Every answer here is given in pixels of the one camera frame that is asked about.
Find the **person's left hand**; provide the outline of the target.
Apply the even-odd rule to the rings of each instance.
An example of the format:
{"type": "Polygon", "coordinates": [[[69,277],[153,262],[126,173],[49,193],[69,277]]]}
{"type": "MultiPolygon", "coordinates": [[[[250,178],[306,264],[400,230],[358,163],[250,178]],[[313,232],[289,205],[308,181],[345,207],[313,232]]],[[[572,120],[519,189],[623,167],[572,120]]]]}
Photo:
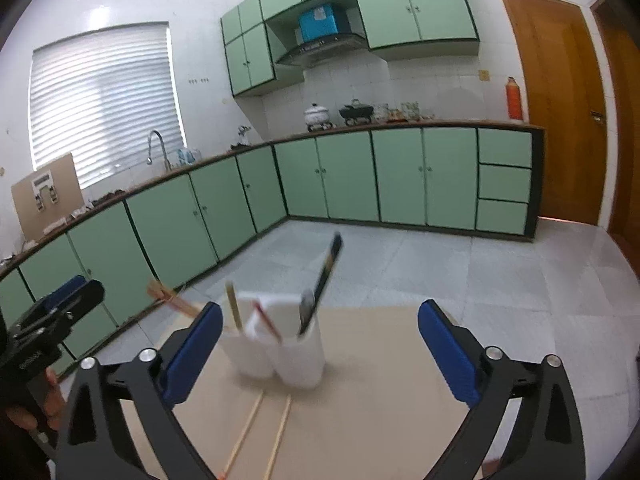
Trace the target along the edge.
{"type": "MultiPolygon", "coordinates": [[[[46,395],[37,405],[37,412],[46,416],[49,428],[58,431],[64,418],[66,401],[58,384],[58,375],[55,370],[50,366],[47,367],[44,371],[44,377],[47,381],[46,395]]],[[[4,414],[10,422],[21,429],[32,431],[38,428],[37,417],[26,408],[24,403],[9,406],[4,410],[4,414]]]]}

